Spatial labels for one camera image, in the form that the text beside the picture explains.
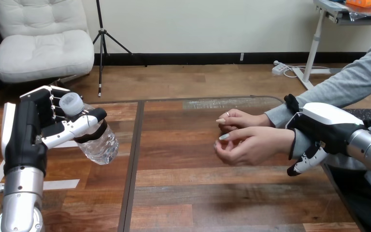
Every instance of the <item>desk leg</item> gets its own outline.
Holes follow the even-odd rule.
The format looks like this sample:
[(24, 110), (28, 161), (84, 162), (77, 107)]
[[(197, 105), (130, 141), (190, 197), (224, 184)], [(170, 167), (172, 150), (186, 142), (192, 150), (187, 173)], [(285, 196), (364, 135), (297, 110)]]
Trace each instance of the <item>desk leg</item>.
[(302, 75), (298, 75), (295, 72), (295, 74), (298, 76), (298, 78), (300, 79), (300, 81), (304, 84), (304, 86), (307, 89), (310, 89), (309, 87), (313, 87), (313, 85), (309, 81), (309, 76), (311, 75), (312, 66), (314, 65), (316, 51), (318, 50), (319, 41), (321, 39), (322, 25), (324, 23), (325, 16), (326, 16), (326, 11), (325, 10), (321, 10), (321, 12), (319, 14), (318, 26), (316, 27), (316, 32), (315, 32), (315, 35), (314, 35), (314, 40), (312, 41), (311, 50), (309, 52), (308, 61), (306, 62), (305, 72), (303, 74), (301, 72)]

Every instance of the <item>wooden table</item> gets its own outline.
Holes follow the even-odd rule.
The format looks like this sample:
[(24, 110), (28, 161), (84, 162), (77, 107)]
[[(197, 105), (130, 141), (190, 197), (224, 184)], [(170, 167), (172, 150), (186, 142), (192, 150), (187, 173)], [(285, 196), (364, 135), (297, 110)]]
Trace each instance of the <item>wooden table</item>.
[(248, 97), (98, 105), (108, 112), (119, 156), (100, 166), (76, 147), (49, 151), (45, 181), (80, 181), (44, 191), (46, 231), (359, 231), (321, 167), (288, 177), (293, 161), (283, 154), (256, 167), (229, 167), (215, 156), (219, 115), (280, 104)]

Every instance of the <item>robotic hand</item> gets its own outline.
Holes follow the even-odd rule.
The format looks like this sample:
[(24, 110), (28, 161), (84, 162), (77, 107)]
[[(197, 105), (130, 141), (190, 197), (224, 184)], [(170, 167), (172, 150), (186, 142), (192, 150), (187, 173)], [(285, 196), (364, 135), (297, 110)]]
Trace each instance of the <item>robotic hand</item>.
[(296, 176), (319, 165), (329, 155), (341, 153), (363, 163), (365, 178), (371, 184), (371, 130), (352, 114), (325, 103), (308, 103), (287, 123), (307, 135), (312, 144), (298, 161), (288, 168)]
[(19, 104), (6, 103), (1, 131), (5, 160), (0, 231), (43, 232), (43, 178), (46, 152), (69, 141), (106, 117), (97, 108), (67, 121), (59, 107), (70, 90), (43, 86), (20, 97)]

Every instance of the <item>tufted cushion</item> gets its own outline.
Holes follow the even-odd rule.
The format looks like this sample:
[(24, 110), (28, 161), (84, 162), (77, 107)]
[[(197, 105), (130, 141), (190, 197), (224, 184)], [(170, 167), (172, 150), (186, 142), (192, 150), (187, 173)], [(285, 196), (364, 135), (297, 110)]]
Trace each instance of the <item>tufted cushion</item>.
[(0, 34), (3, 38), (77, 29), (87, 31), (80, 0), (0, 0)]
[(18, 83), (89, 73), (93, 43), (82, 30), (59, 34), (6, 37), (0, 45), (0, 79)]

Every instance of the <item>human hand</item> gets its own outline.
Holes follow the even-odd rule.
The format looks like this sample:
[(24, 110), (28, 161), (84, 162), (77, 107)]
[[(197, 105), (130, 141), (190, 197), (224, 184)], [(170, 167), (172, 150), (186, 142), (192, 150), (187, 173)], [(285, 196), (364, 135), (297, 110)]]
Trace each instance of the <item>human hand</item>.
[(254, 116), (241, 110), (232, 109), (223, 113), (216, 122), (222, 132), (230, 132), (246, 127), (274, 127), (266, 114)]
[(233, 166), (257, 165), (276, 153), (289, 154), (295, 133), (272, 127), (247, 127), (224, 134), (220, 141), (227, 141), (223, 149), (220, 141), (214, 144), (217, 156)]

